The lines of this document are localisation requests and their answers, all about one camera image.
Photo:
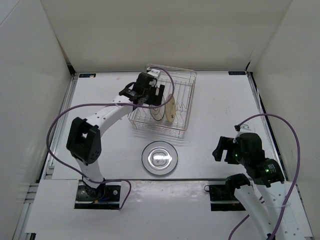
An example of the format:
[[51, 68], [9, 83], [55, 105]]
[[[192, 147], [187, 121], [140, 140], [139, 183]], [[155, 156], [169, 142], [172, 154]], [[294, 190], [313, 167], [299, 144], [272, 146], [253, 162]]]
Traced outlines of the wire dish rack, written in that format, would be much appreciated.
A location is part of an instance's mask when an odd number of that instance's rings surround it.
[[137, 130], [182, 138], [189, 126], [197, 72], [156, 64], [145, 67], [146, 70], [151, 68], [161, 68], [157, 86], [164, 85], [163, 106], [138, 108], [128, 115], [128, 120]]

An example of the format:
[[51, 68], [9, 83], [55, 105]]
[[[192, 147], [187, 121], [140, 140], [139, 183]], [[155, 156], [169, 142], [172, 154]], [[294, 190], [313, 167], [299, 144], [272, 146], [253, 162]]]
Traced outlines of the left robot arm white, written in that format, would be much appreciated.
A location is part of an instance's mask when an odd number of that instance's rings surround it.
[[141, 72], [135, 82], [129, 83], [118, 93], [111, 106], [105, 106], [89, 117], [76, 117], [72, 121], [66, 148], [84, 174], [82, 180], [88, 187], [87, 194], [93, 200], [100, 200], [105, 194], [105, 188], [101, 185], [105, 179], [98, 164], [102, 135], [137, 107], [162, 104], [165, 86], [157, 85], [160, 75], [160, 70], [150, 68]]

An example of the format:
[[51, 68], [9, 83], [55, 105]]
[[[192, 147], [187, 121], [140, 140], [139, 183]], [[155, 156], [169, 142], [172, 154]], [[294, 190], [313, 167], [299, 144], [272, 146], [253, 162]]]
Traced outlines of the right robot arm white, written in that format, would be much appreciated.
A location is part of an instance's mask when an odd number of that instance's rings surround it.
[[215, 161], [242, 165], [246, 174], [227, 177], [224, 193], [238, 200], [253, 220], [263, 240], [303, 240], [289, 203], [291, 191], [278, 162], [267, 158], [256, 133], [239, 132], [236, 137], [219, 138], [212, 152]]

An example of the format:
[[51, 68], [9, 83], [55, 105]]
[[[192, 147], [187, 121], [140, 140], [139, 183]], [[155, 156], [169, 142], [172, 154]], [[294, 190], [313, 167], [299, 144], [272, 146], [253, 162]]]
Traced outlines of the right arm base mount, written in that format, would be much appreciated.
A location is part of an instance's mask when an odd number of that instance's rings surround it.
[[242, 212], [246, 210], [238, 199], [230, 194], [225, 185], [205, 185], [203, 189], [209, 194], [212, 212]]

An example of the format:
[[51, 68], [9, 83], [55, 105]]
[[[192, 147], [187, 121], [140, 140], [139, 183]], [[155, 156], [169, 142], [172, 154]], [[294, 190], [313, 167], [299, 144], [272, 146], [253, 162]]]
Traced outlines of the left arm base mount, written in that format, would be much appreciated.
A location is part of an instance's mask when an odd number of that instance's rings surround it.
[[78, 210], [117, 210], [120, 208], [121, 185], [111, 184], [89, 188], [79, 182], [74, 200], [74, 209]]

